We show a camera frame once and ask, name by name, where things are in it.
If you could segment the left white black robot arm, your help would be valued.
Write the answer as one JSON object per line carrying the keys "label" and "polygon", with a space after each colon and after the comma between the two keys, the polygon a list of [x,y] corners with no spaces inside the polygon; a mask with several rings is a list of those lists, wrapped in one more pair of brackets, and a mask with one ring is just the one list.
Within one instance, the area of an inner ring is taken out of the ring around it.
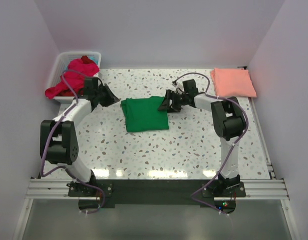
{"label": "left white black robot arm", "polygon": [[83,95],[75,96],[72,103],[52,120],[41,122],[40,156],[42,159],[40,176],[46,177],[58,169],[63,169],[75,181],[80,182],[80,191],[92,196],[97,184],[91,179],[94,173],[79,157],[76,127],[98,106],[108,107],[119,102],[107,84],[98,77],[84,79]]}

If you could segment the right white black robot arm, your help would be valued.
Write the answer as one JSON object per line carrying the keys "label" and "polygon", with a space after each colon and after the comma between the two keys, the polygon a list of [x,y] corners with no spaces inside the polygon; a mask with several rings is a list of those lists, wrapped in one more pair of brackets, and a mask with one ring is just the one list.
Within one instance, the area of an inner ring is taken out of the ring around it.
{"label": "right white black robot arm", "polygon": [[159,111],[181,112],[183,106],[211,112],[215,133],[221,142],[221,167],[217,175],[217,192],[229,196],[239,184],[238,145],[247,132],[248,118],[236,97],[218,97],[200,92],[193,79],[185,80],[183,87],[168,89]]}

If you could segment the green t shirt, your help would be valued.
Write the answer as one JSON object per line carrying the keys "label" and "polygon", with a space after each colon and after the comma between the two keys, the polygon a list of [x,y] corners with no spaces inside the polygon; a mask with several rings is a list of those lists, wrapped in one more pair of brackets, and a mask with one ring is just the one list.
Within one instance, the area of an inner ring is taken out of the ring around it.
{"label": "green t shirt", "polygon": [[159,111],[161,96],[127,98],[121,101],[126,131],[129,133],[163,131],[169,129],[167,111]]}

